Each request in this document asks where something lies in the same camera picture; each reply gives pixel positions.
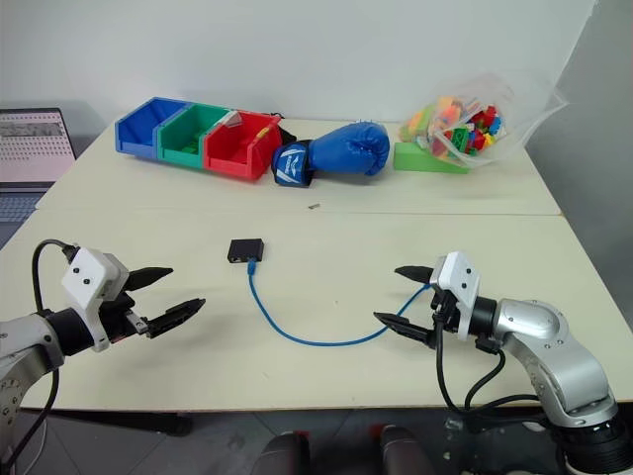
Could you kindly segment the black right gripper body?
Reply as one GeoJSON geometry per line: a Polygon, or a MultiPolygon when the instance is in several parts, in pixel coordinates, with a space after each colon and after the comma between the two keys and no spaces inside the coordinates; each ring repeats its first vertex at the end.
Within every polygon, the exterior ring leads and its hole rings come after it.
{"type": "Polygon", "coordinates": [[[457,299],[450,291],[437,290],[431,300],[432,319],[437,327],[442,325],[447,332],[455,332],[459,327],[457,299]]]}

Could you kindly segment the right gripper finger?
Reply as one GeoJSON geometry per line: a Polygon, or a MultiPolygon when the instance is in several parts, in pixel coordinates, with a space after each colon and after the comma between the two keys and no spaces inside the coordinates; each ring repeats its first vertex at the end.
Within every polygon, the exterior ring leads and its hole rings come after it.
{"type": "Polygon", "coordinates": [[[433,271],[432,267],[416,265],[406,265],[395,269],[395,272],[402,277],[424,285],[431,283],[433,271]]]}
{"type": "Polygon", "coordinates": [[[417,326],[408,319],[395,314],[375,312],[374,317],[389,330],[406,338],[419,341],[430,349],[436,348],[436,330],[417,326]]]}

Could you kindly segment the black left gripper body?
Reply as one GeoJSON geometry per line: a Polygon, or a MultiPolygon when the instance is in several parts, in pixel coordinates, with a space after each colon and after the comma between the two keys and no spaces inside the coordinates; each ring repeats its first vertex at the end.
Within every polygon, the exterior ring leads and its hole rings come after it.
{"type": "Polygon", "coordinates": [[[147,334],[148,322],[139,317],[133,307],[136,302],[125,291],[114,300],[104,301],[99,308],[99,319],[109,342],[118,342],[133,334],[147,334]]]}

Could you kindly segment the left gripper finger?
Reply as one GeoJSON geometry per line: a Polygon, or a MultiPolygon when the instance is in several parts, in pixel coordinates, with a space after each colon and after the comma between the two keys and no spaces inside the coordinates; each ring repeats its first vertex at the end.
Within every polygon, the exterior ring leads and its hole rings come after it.
{"type": "Polygon", "coordinates": [[[163,315],[146,322],[146,336],[155,338],[179,327],[196,315],[205,304],[205,299],[196,298],[166,310],[163,315]]]}
{"type": "Polygon", "coordinates": [[[133,270],[129,273],[128,279],[124,284],[124,292],[133,292],[148,287],[163,277],[171,274],[171,267],[145,267],[133,270]]]}

